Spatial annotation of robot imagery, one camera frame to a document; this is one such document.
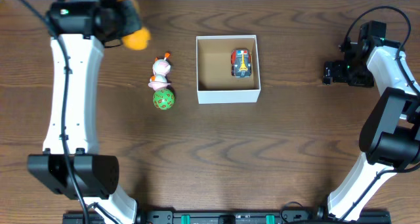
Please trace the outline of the orange rubber giraffe toy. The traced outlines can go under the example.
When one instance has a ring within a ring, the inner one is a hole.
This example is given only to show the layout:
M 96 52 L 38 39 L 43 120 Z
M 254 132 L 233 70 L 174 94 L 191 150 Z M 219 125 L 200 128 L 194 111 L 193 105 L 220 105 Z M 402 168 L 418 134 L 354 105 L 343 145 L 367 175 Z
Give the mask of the orange rubber giraffe toy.
M 148 42 L 151 40 L 151 38 L 152 37 L 150 31 L 145 27 L 144 24 L 142 24 L 142 28 L 140 30 L 131 35 L 122 37 L 121 40 L 126 48 L 141 51 L 147 48 Z

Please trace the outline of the white pink rubber chicken toy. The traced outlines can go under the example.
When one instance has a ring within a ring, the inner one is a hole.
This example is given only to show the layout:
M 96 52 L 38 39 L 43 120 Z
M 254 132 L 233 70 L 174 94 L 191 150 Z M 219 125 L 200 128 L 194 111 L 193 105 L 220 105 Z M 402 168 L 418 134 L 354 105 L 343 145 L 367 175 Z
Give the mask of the white pink rubber chicken toy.
M 168 58 L 171 56 L 170 52 L 166 52 L 163 58 L 155 57 L 152 65 L 153 75 L 150 77 L 148 86 L 154 91 L 167 88 L 170 83 L 167 81 L 167 74 L 171 71 L 171 64 Z

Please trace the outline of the green spotted ball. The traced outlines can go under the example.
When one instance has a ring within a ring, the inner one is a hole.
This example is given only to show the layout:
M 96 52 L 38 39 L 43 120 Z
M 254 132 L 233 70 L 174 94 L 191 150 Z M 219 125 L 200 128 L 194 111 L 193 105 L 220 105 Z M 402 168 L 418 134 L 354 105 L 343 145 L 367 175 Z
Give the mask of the green spotted ball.
M 160 110 L 168 110 L 175 103 L 175 95 L 169 89 L 158 89 L 153 96 L 154 106 Z

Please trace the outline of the red grey toy truck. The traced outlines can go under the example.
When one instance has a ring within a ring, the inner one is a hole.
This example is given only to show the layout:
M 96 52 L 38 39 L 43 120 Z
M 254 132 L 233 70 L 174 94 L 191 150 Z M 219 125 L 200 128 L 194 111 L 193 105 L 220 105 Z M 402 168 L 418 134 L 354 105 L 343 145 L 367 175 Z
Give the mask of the red grey toy truck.
M 252 58 L 248 49 L 236 49 L 231 54 L 231 74 L 236 78 L 249 78 L 252 74 Z

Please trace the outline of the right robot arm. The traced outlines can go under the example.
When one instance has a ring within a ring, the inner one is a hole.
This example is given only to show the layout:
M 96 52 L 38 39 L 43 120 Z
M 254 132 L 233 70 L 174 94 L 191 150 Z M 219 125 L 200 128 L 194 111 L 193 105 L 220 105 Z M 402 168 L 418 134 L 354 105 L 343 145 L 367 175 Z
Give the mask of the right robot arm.
M 337 221 L 357 221 L 383 183 L 419 163 L 419 84 L 402 44 L 388 40 L 386 28 L 362 24 L 357 42 L 345 38 L 344 59 L 324 64 L 323 84 L 377 87 L 380 94 L 360 132 L 355 165 L 327 198 L 328 216 Z

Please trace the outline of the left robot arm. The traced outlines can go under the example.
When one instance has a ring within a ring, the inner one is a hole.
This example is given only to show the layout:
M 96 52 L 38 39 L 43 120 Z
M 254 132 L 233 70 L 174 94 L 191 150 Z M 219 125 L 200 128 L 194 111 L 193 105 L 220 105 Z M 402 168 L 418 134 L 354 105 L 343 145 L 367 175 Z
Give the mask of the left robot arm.
M 56 0 L 42 16 L 51 35 L 51 118 L 28 171 L 49 190 L 81 204 L 66 223 L 137 223 L 138 204 L 119 185 L 119 162 L 102 155 L 96 133 L 98 73 L 107 48 L 147 47 L 133 0 Z

